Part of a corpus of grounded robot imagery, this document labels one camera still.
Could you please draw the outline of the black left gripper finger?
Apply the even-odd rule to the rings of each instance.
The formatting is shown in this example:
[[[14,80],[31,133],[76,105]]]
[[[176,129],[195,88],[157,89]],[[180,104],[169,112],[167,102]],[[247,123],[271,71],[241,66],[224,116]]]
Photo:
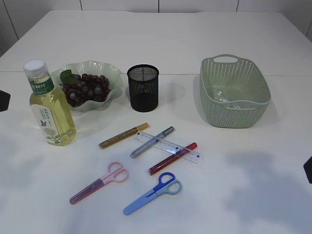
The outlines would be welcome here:
[[[11,95],[0,90],[0,112],[8,110]]]

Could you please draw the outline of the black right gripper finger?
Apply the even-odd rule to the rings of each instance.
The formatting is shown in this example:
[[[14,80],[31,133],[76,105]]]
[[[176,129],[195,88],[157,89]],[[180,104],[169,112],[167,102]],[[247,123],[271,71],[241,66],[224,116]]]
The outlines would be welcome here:
[[[303,165],[308,182],[312,184],[312,157],[310,157]]]

